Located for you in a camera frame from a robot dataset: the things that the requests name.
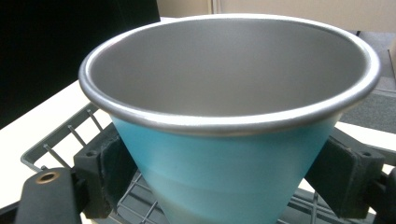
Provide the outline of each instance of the wire rack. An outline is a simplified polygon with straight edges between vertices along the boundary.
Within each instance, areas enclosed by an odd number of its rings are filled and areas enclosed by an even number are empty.
[[[75,155],[95,137],[95,135],[92,136],[92,132],[98,134],[111,122],[109,117],[103,116],[103,114],[105,112],[98,110],[94,105],[86,105],[47,137],[27,150],[21,156],[21,161],[32,170],[40,172],[47,169],[48,165],[39,166],[37,165],[38,161],[49,155],[49,160],[55,161],[53,166],[72,167],[71,160],[67,161],[61,155],[62,148],[58,148],[58,145],[61,145],[66,138],[73,138],[77,142],[76,148],[68,147],[67,151],[69,155]],[[88,126],[85,129],[91,136],[84,136],[78,131],[83,130],[83,126]],[[316,192],[297,189],[276,224],[368,224],[373,223],[374,218],[375,215],[370,213],[366,219],[338,218]],[[92,222],[98,224],[168,224],[161,207],[139,171],[134,175],[130,187],[111,215],[106,219],[94,219]]]

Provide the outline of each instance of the cup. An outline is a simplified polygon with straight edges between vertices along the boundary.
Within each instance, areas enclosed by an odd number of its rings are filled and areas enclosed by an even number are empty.
[[[262,224],[378,73],[374,51],[341,29],[226,14],[118,35],[87,56],[79,82],[171,224]]]

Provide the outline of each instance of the blue cup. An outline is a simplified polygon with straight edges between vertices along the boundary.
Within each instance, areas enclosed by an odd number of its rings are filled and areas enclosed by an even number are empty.
[[[378,73],[374,51],[341,29],[233,14],[118,35],[88,55],[79,81],[170,223],[275,223]]]

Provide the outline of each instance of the cup rim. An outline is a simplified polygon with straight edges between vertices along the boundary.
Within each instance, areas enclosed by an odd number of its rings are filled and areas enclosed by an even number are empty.
[[[100,57],[101,52],[128,36],[170,23],[217,19],[286,21],[321,29],[332,35],[338,35],[354,44],[361,51],[362,57],[366,61],[363,75],[354,85],[345,91],[312,105],[275,113],[233,117],[197,117],[151,111],[127,105],[124,102],[114,99],[102,92],[94,84],[91,73],[92,63],[96,58]],[[337,116],[359,103],[374,89],[379,79],[379,71],[379,59],[375,51],[367,43],[359,37],[329,24],[277,15],[217,14],[152,23],[117,35],[94,49],[84,59],[79,68],[78,80],[83,92],[95,105],[119,119],[170,133],[229,136],[278,132]]]

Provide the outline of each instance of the gray floor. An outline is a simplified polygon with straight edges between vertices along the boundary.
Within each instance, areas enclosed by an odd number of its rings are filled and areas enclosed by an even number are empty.
[[[361,32],[360,38],[377,52],[381,78],[375,90],[360,105],[346,112],[341,121],[396,133],[396,80],[389,57],[389,46],[396,34]]]

